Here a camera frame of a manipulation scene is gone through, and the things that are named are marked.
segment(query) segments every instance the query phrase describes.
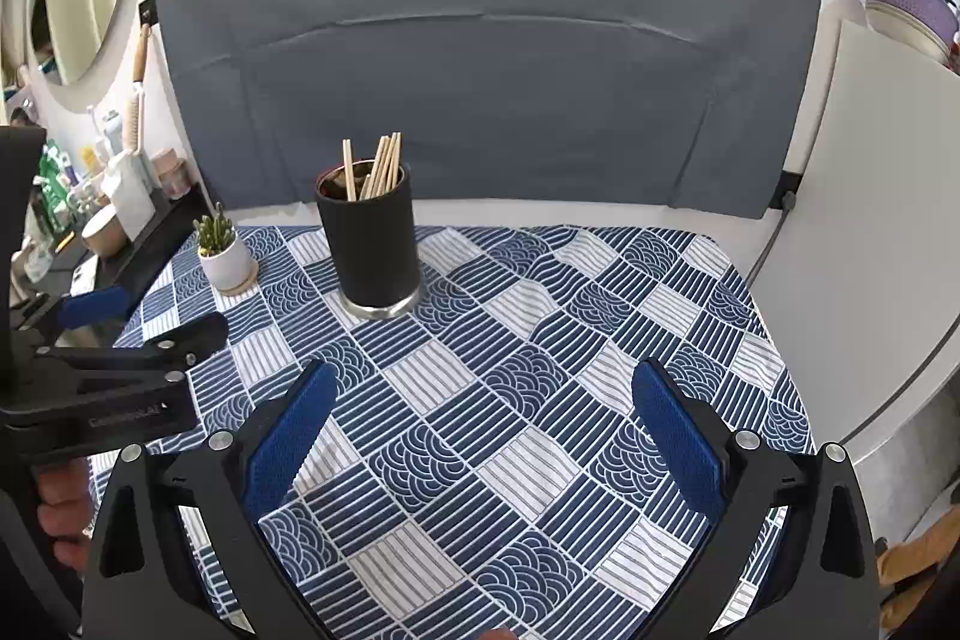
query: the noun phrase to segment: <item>wooden brush handle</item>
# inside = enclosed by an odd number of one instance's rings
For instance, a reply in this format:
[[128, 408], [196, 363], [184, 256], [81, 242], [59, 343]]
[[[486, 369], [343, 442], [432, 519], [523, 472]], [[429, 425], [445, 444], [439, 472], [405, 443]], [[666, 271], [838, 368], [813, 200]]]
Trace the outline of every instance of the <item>wooden brush handle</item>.
[[133, 54], [133, 82], [143, 82], [143, 76], [147, 73], [147, 39], [150, 39], [150, 26], [143, 23], [140, 38], [136, 42], [136, 53]]

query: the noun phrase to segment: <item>blue gripper pad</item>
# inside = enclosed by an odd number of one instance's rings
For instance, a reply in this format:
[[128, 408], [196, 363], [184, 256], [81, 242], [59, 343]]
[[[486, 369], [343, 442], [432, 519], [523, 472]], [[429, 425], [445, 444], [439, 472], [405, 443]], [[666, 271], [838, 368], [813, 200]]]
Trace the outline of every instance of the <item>blue gripper pad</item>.
[[56, 320], [64, 329], [78, 329], [109, 317], [126, 316], [129, 306], [130, 295], [126, 290], [120, 286], [105, 287], [64, 298]]
[[651, 362], [634, 370], [634, 407], [680, 488], [686, 504], [717, 523], [726, 509], [723, 465], [673, 389]]
[[333, 366], [316, 362], [296, 397], [247, 461], [243, 507], [255, 521], [277, 509], [337, 401]]

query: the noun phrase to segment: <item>black cylindrical container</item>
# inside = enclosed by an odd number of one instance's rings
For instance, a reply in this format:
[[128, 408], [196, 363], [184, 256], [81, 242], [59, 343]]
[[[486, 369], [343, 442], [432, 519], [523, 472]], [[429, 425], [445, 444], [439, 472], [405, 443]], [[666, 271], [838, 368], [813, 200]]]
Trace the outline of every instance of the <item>black cylindrical container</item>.
[[[372, 166], [373, 161], [353, 165], [360, 183]], [[343, 168], [320, 175], [316, 196], [344, 307], [366, 319], [401, 316], [421, 296], [410, 170], [400, 167], [400, 182], [389, 194], [347, 201], [329, 195], [342, 193], [342, 182], [334, 181], [343, 180]]]

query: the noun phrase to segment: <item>succulent plant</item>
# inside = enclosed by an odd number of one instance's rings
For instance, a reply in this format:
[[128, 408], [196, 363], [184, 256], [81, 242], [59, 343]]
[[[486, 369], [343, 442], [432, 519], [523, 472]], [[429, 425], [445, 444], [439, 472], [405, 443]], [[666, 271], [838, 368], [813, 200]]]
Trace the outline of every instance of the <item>succulent plant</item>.
[[197, 229], [197, 245], [200, 247], [200, 255], [203, 258], [211, 258], [223, 253], [236, 239], [233, 223], [227, 215], [224, 215], [224, 205], [219, 201], [216, 215], [212, 218], [210, 215], [204, 215], [203, 221], [194, 220], [193, 225]]

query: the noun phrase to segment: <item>wooden coaster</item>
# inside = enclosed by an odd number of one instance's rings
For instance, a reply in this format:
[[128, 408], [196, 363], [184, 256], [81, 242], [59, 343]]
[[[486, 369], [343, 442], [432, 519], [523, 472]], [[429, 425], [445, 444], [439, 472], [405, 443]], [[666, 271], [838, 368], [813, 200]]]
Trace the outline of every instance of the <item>wooden coaster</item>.
[[230, 290], [221, 290], [220, 295], [222, 296], [239, 296], [245, 290], [248, 290], [256, 282], [256, 276], [260, 272], [260, 264], [257, 262], [256, 258], [251, 258], [250, 264], [250, 274], [247, 275], [247, 279], [237, 287], [232, 287]]

